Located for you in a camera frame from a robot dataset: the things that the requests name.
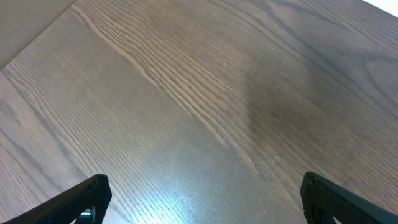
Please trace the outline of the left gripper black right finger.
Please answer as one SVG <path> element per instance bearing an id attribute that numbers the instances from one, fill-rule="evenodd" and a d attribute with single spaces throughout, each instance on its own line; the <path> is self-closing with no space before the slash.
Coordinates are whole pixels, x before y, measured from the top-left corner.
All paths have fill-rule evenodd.
<path id="1" fill-rule="evenodd" d="M 300 196 L 308 224 L 397 224 L 397 215 L 314 172 L 305 173 Z"/>

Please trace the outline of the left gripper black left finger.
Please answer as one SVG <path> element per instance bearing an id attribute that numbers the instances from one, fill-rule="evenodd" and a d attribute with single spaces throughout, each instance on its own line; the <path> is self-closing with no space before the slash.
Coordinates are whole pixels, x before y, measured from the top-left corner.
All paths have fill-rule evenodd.
<path id="1" fill-rule="evenodd" d="M 102 224 L 111 197 L 108 177 L 96 174 L 7 223 Z"/>

